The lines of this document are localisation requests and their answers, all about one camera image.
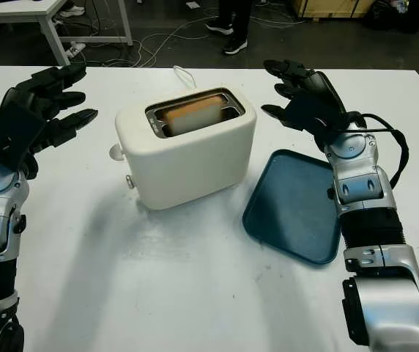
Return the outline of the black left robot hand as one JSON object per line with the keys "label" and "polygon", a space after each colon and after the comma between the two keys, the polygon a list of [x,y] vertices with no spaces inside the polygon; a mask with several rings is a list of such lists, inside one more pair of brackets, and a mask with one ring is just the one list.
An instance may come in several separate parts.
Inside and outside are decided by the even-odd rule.
{"label": "black left robot hand", "polygon": [[84,109],[56,117],[86,100],[83,92],[67,91],[85,75],[84,64],[50,67],[6,91],[0,105],[0,165],[35,179],[39,167],[34,155],[74,139],[98,115],[96,109]]}

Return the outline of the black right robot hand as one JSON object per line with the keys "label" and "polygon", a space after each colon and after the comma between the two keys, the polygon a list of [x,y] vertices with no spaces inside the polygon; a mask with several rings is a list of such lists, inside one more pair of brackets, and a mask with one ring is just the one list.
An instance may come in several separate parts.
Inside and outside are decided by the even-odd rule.
{"label": "black right robot hand", "polygon": [[262,110],[287,128],[309,132],[320,150],[332,144],[352,123],[367,127],[360,113],[345,109],[323,72],[288,59],[265,60],[264,68],[281,80],[274,86],[275,91],[288,98],[289,103],[284,108],[264,104]]}

